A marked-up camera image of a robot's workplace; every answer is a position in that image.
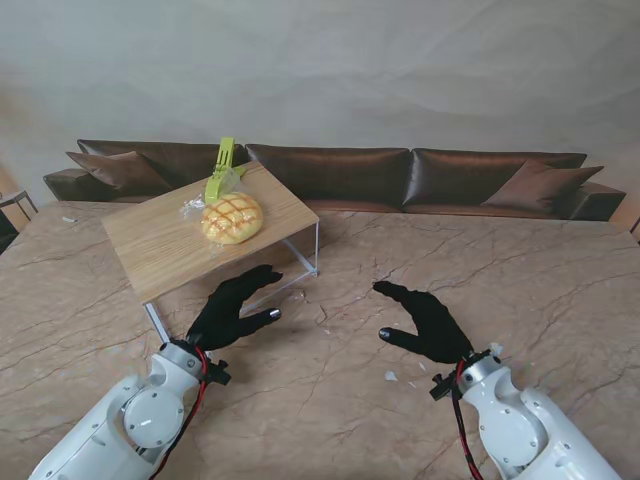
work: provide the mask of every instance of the marble table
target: marble table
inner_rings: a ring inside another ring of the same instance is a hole
[[[3,480],[26,478],[112,384],[146,373],[159,346],[101,225],[123,208],[53,204],[0,257]],[[309,250],[313,232],[297,240]],[[371,289],[382,278],[429,288],[477,349],[503,345],[516,385],[547,392],[623,478],[640,471],[640,248],[628,233],[333,212],[321,213],[321,248],[320,276],[275,297],[283,318],[220,352],[233,380],[208,389],[160,478],[468,478],[450,402],[428,394],[447,369],[377,338],[382,326],[411,328]],[[158,302],[171,331],[188,328],[222,278],[265,259],[299,268],[276,246],[192,282]],[[498,478],[475,411],[464,415],[482,473]]]

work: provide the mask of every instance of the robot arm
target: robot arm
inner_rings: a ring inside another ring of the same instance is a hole
[[[151,357],[147,378],[115,385],[40,462],[30,480],[147,480],[164,466],[211,382],[231,379],[226,363],[203,353],[231,345],[275,322],[278,309],[240,317],[242,303],[282,274],[260,265],[220,284],[187,333]],[[185,409],[185,396],[198,396]]]
[[[32,480],[141,480],[158,469],[187,414],[183,399],[202,362],[176,344],[151,357],[146,379],[116,384],[49,452]]]
[[[466,446],[458,399],[473,405],[480,417],[480,438],[503,480],[620,480],[589,440],[546,395],[511,382],[511,370],[491,352],[473,353],[471,342],[449,310],[429,292],[376,282],[373,288],[399,302],[418,335],[383,328],[380,338],[430,360],[457,364],[446,379],[436,375],[435,400],[452,395],[469,468],[481,480]]]
[[[516,389],[491,354],[469,363],[458,387],[478,410],[480,438],[504,480],[621,480],[548,396]]]

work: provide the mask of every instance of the white metal frame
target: white metal frame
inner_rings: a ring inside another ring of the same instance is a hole
[[[258,300],[256,302],[252,303],[251,305],[245,305],[244,307],[242,307],[242,310],[240,310],[240,315],[243,315],[246,312],[249,312],[251,310],[254,310],[254,309],[258,308],[266,300],[268,300],[269,298],[273,297],[275,294],[280,293],[285,288],[290,287],[294,283],[299,282],[303,278],[307,278],[310,275],[313,275],[314,277],[318,276],[318,249],[319,249],[319,244],[320,244],[320,222],[316,222],[316,248],[315,248],[315,253],[314,253],[314,263],[315,263],[315,265],[312,265],[311,262],[309,262],[309,260],[307,260],[305,258],[305,256],[302,255],[298,251],[298,249],[293,245],[293,243],[291,243],[288,239],[286,239],[286,238],[283,239],[282,243],[284,243],[285,246],[289,250],[291,250],[291,252],[296,256],[298,261],[304,266],[304,268],[306,268],[306,270],[307,270],[306,273],[303,273],[299,277],[297,277],[297,278],[291,280],[290,282],[282,285],[276,291],[270,293],[269,295],[261,298],[260,300]],[[151,303],[151,302],[145,303],[144,304],[144,309],[146,310],[147,315],[149,315],[149,318],[151,319],[151,323],[153,323],[153,326],[155,327],[156,332],[158,332],[158,335],[160,335],[160,338],[162,339],[162,343],[169,343],[169,340],[170,340],[171,337],[169,336],[169,332],[167,332],[167,329],[165,328],[164,324],[162,323],[162,320],[160,319],[160,316],[158,315],[158,312],[156,311],[155,307],[153,306],[153,303]]]

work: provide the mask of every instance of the white wall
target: white wall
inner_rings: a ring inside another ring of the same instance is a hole
[[[585,151],[640,213],[638,0],[2,0],[0,161],[77,138]]]

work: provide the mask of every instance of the bread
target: bread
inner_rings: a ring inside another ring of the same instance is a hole
[[[255,235],[262,220],[260,205],[253,198],[245,193],[228,193],[205,207],[202,231],[209,240],[234,245]]]

